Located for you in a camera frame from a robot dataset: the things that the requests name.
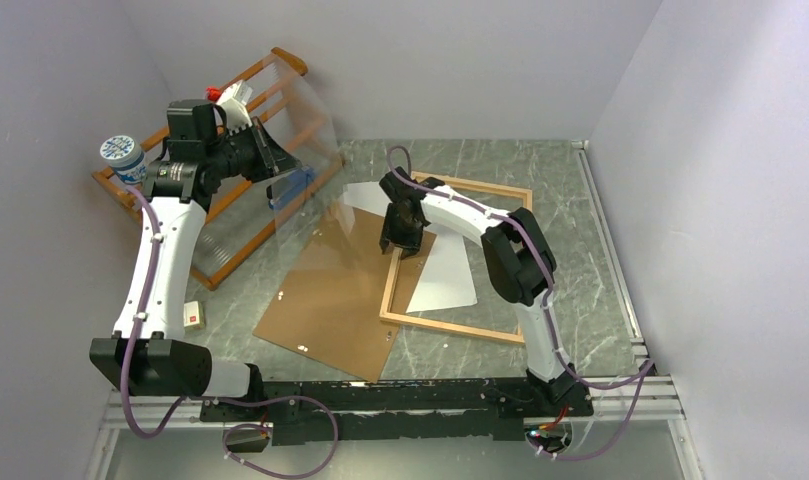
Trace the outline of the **clear acrylic sheet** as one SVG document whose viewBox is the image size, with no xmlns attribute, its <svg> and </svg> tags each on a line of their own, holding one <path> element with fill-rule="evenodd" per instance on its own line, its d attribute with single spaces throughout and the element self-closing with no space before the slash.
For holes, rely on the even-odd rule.
<svg viewBox="0 0 809 480">
<path fill-rule="evenodd" d="M 229 190 L 214 199 L 191 268 L 211 291 L 345 166 L 332 114 L 307 82 L 308 71 L 301 58 L 275 47 L 238 76 L 262 89 L 248 100 L 251 118 L 300 166 L 260 183 L 229 182 Z"/>
</svg>

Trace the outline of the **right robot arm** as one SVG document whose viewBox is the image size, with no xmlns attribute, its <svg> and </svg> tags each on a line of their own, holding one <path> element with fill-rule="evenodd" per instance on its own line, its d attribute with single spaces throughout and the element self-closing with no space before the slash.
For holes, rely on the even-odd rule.
<svg viewBox="0 0 809 480">
<path fill-rule="evenodd" d="M 417 254 L 432 224 L 449 228 L 480 246 L 490 284 L 516 315 L 527 354 L 524 393 L 544 415 L 590 416 L 589 389 L 572 375 L 553 320 L 555 257 L 532 212 L 491 208 L 429 177 L 417 183 L 402 169 L 379 182 L 389 202 L 379 246 L 402 257 Z"/>
</svg>

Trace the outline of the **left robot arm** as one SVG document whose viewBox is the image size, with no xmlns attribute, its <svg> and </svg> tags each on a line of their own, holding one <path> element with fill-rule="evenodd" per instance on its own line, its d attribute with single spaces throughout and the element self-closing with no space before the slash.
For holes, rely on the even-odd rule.
<svg viewBox="0 0 809 480">
<path fill-rule="evenodd" d="M 300 162 L 279 146 L 242 101 L 187 99 L 167 109 L 161 155 L 134 190 L 143 207 L 139 252 L 126 302 L 89 359 L 130 396 L 226 397 L 242 420 L 257 418 L 266 393 L 252 368 L 221 361 L 184 340 L 185 288 L 212 198 L 225 180 L 275 179 Z"/>
</svg>

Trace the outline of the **white photo paper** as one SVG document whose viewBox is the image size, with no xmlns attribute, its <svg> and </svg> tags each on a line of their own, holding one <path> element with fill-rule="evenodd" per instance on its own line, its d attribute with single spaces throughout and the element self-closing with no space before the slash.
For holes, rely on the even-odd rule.
<svg viewBox="0 0 809 480">
<path fill-rule="evenodd" d="M 343 203 L 383 217 L 389 200 L 377 182 L 350 183 L 344 187 Z M 424 260 L 415 291 L 404 310 L 407 314 L 471 306 L 477 303 L 474 280 L 464 237 L 437 224 L 425 229 L 433 246 Z"/>
</svg>

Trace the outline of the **light wooden picture frame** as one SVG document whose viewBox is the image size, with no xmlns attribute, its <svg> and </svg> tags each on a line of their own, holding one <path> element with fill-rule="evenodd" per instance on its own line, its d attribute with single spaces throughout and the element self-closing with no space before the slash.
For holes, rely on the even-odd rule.
<svg viewBox="0 0 809 480">
<path fill-rule="evenodd" d="M 498 196 L 520 199 L 522 201 L 522 205 L 526 209 L 530 211 L 533 210 L 533 192 L 527 188 L 499 185 L 476 180 L 467 180 L 438 174 L 428 174 L 418 171 L 414 172 L 413 176 L 419 182 L 424 181 L 428 177 L 435 177 L 454 189 L 489 193 Z M 386 278 L 386 285 L 383 290 L 382 301 L 380 304 L 379 319 L 381 322 L 399 326 L 424 328 L 443 333 L 464 335 L 468 337 L 487 339 L 509 344 L 516 344 L 516 345 L 524 344 L 524 337 L 522 335 L 520 327 L 517 327 L 514 333 L 508 333 L 393 312 L 391 310 L 391 307 L 394 300 L 397 275 L 402 261 L 401 259 L 402 250 L 400 248 L 394 247 L 392 250 L 390 250 L 390 253 L 391 253 L 391 263 Z"/>
</svg>

